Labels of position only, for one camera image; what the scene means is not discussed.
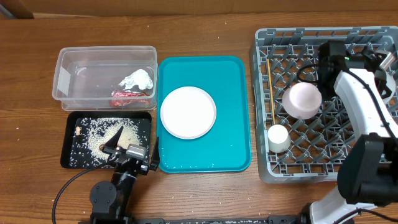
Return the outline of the black plastic tray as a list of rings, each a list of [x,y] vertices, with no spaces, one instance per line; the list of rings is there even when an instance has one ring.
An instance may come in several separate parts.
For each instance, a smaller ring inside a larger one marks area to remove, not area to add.
[[[63,140],[62,155],[60,164],[67,168],[68,153],[72,146],[72,136],[75,124],[79,118],[150,118],[152,124],[152,116],[148,112],[143,111],[74,111],[67,118],[65,136]]]

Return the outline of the grey dishwasher rack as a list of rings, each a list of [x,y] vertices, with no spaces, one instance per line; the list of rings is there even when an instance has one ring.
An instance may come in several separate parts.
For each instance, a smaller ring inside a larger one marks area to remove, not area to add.
[[[397,53],[397,28],[312,27],[263,28],[256,31],[251,49],[251,82],[256,107],[256,147],[259,176],[268,184],[334,181],[354,146],[354,132],[342,101],[322,102],[318,113],[306,120],[291,117],[282,106],[284,92],[299,78],[316,80],[318,47],[342,40],[349,53],[364,47]],[[267,58],[270,60],[276,124],[287,128],[290,147],[269,150],[267,131],[272,126]]]

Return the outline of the white cup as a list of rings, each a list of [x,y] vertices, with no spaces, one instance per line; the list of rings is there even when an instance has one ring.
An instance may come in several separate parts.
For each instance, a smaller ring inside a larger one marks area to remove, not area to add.
[[[274,153],[285,152],[290,147],[290,136],[283,125],[272,125],[267,131],[269,150]]]

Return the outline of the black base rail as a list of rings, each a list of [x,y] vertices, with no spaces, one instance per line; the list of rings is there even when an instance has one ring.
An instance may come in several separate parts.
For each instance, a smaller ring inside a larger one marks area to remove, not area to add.
[[[270,215],[267,218],[210,218],[164,220],[163,218],[143,218],[134,221],[137,224],[299,224],[299,215]]]

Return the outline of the red foil snack wrapper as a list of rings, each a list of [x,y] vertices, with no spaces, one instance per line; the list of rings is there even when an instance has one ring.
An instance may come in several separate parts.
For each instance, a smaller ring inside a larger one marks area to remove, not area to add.
[[[132,103],[149,105],[150,100],[144,99],[145,96],[147,94],[143,91],[114,90],[111,93],[111,97],[118,98],[118,100],[110,100],[109,105],[112,107],[124,107]]]

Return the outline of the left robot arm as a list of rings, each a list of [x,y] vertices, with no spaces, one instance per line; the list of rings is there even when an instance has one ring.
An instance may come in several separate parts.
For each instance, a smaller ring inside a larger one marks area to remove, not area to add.
[[[138,175],[147,175],[150,170],[157,170],[160,163],[159,143],[155,143],[152,160],[146,162],[147,148],[135,144],[123,148],[118,145],[123,128],[104,145],[101,150],[108,154],[108,163],[115,166],[110,181],[95,184],[90,192],[92,213],[90,223],[136,223],[135,219],[125,214],[133,186]]]

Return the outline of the grey bowl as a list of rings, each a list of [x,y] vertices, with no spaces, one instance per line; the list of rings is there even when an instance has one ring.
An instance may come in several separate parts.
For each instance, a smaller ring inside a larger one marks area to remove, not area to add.
[[[392,75],[385,71],[379,71],[377,75],[377,90],[384,102],[388,104],[396,90],[396,82]]]

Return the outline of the wooden chopstick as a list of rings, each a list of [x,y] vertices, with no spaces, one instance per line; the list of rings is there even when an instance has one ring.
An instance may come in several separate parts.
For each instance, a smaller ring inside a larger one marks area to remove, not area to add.
[[[267,74],[268,74],[268,86],[269,86],[269,94],[270,94],[270,106],[271,106],[271,115],[272,115],[272,125],[276,124],[275,121],[275,111],[274,111],[274,96],[272,90],[272,73],[271,73],[271,64],[269,58],[267,58]]]

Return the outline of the large pink plate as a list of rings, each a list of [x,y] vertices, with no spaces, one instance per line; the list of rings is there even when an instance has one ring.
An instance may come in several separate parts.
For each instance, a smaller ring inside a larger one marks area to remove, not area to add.
[[[163,127],[173,136],[191,140],[204,136],[216,121],[216,105],[204,90],[183,86],[171,91],[160,107]]]

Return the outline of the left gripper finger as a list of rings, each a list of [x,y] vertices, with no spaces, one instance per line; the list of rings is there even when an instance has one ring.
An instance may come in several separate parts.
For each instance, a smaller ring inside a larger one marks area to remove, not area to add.
[[[150,170],[156,171],[160,164],[160,155],[159,155],[159,137],[156,138],[155,145],[152,152],[151,162],[150,162]]]
[[[104,149],[116,149],[118,146],[119,138],[121,137],[124,126],[121,126],[117,133],[104,145]]]

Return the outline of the white napkin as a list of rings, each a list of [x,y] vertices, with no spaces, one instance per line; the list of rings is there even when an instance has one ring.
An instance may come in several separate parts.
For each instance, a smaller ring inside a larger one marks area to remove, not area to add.
[[[131,90],[135,86],[140,90],[150,90],[153,88],[154,82],[144,69],[138,69],[126,76],[118,85],[124,90]]]

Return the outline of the clear plastic bin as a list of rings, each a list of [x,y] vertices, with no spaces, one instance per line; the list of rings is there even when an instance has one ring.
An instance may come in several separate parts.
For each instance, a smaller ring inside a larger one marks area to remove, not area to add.
[[[109,105],[118,84],[131,73],[144,69],[154,82],[143,91],[149,105],[132,103],[124,107]],[[67,47],[60,51],[53,79],[52,96],[65,111],[78,110],[153,110],[157,105],[157,52],[153,46]]]

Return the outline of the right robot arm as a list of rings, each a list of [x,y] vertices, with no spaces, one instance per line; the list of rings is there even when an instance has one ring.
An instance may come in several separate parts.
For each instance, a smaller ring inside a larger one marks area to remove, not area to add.
[[[397,123],[386,106],[396,91],[387,72],[395,59],[369,47],[351,54],[342,40],[319,46],[317,88],[322,97],[342,101],[355,144],[338,171],[337,186],[304,207],[297,223],[352,223],[356,215],[397,202]]]

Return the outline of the small pink plate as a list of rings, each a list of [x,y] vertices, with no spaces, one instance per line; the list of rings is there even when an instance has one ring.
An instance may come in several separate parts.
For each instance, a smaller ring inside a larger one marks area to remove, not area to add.
[[[322,103],[322,95],[311,83],[297,83],[288,88],[282,96],[282,106],[293,118],[314,117]]]

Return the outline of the rice food scraps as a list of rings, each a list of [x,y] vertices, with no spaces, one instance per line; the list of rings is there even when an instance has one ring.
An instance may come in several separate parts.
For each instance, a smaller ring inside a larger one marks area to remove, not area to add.
[[[79,118],[72,136],[67,168],[87,169],[107,161],[108,155],[100,146],[108,142],[123,128],[118,146],[127,148],[135,144],[145,148],[150,142],[150,118]]]

